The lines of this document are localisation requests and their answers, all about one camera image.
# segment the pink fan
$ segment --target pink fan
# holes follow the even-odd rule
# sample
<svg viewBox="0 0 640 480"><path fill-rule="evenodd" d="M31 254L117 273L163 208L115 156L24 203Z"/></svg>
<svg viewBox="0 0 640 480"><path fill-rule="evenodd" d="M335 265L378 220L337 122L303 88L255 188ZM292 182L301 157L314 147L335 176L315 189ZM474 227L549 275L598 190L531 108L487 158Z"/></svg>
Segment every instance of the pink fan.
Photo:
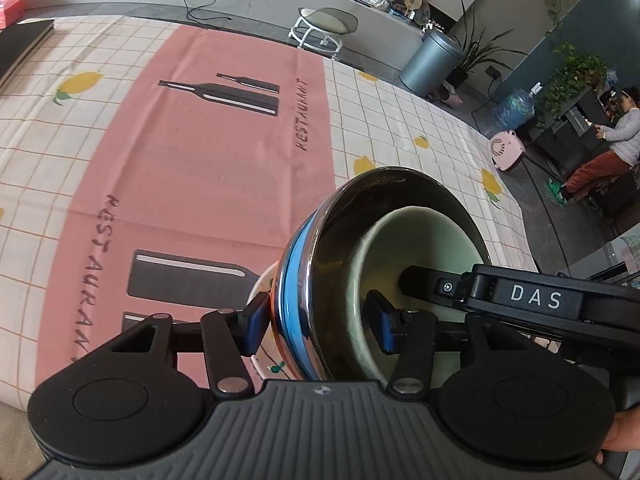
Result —
<svg viewBox="0 0 640 480"><path fill-rule="evenodd" d="M495 167L508 170L524 153L524 145L513 130L499 132L491 138L491 156Z"/></svg>

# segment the person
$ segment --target person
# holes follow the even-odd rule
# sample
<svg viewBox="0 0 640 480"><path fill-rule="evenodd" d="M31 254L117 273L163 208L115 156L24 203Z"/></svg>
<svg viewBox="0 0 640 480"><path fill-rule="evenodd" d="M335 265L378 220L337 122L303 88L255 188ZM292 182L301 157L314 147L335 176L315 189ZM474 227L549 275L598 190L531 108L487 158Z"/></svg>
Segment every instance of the person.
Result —
<svg viewBox="0 0 640 480"><path fill-rule="evenodd" d="M625 114L615 128L596 124L596 137L611 142L609 149L574 171L564 185L547 181L547 186L561 205L571 198L579 200L598 183L601 178L622 176L638 163L640 155L640 96L638 88L631 86L620 92L620 101Z"/></svg>
<svg viewBox="0 0 640 480"><path fill-rule="evenodd" d="M610 451L640 449L640 407L616 413L602 449ZM600 452L596 456L596 462L602 464L602 459L602 452Z"/></svg>

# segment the red box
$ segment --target red box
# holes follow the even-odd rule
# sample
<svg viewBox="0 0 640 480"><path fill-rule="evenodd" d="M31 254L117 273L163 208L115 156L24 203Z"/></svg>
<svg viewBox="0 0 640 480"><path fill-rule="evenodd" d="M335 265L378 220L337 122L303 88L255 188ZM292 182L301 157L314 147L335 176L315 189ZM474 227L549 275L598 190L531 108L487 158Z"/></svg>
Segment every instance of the red box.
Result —
<svg viewBox="0 0 640 480"><path fill-rule="evenodd" d="M0 30L17 22L24 14L24 0L0 0Z"/></svg>

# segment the woman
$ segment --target woman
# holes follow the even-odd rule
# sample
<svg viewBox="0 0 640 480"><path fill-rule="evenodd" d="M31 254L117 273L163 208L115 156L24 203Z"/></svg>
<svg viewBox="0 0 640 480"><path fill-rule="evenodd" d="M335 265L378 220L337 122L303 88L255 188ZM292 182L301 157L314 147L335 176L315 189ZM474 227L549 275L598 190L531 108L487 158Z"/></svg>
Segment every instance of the woman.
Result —
<svg viewBox="0 0 640 480"><path fill-rule="evenodd" d="M549 179L548 188L559 203L566 205L571 198L581 199L606 176L625 174L638 163L640 155L640 96L638 88L631 86L620 92L622 109L625 111L615 128L596 124L596 137L611 142L602 155L583 164L574 171L564 186Z"/></svg>

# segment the stool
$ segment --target stool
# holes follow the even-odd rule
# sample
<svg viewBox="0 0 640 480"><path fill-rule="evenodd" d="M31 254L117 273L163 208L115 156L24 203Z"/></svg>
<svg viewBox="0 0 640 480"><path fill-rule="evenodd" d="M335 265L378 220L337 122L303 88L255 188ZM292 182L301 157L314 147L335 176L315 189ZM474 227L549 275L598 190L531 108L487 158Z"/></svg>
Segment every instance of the stool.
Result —
<svg viewBox="0 0 640 480"><path fill-rule="evenodd" d="M289 37L299 43L298 48L308 48L320 54L329 54L334 59L337 59L338 53L342 48L342 36L351 34L358 28L358 19L343 10L332 9L331 7L323 7L318 10L300 8L298 12L300 17L296 24L291 27ZM313 30L324 34L324 38L320 41L320 46L315 46L308 42ZM329 47L330 41L335 45L335 48Z"/></svg>

